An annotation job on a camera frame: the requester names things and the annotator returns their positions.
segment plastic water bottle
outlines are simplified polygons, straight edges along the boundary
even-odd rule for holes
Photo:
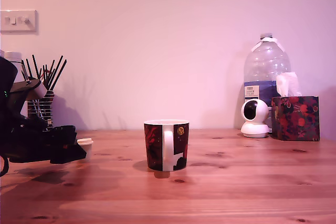
[[[272,132],[271,100],[280,96],[276,87],[276,76],[290,72],[290,62],[284,48],[271,33],[261,34],[260,42],[256,44],[247,56],[244,65],[244,98],[263,100],[269,110],[265,121]]]

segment floral tissue box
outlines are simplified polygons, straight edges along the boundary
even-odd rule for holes
[[[319,97],[273,97],[272,135],[284,141],[320,141]]]

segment bottle cap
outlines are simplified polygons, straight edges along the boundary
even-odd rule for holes
[[[264,34],[260,34],[260,39],[263,38],[273,38],[273,34],[272,33],[264,33]]]

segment security camera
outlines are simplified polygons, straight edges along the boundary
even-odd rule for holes
[[[266,137],[269,133],[268,125],[264,123],[268,117],[267,104],[260,99],[251,99],[242,106],[242,117],[245,123],[241,132],[246,137]]]

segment light switch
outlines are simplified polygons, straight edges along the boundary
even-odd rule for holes
[[[35,10],[2,10],[1,32],[36,31]]]
[[[10,17],[9,20],[12,25],[16,24],[16,17]]]

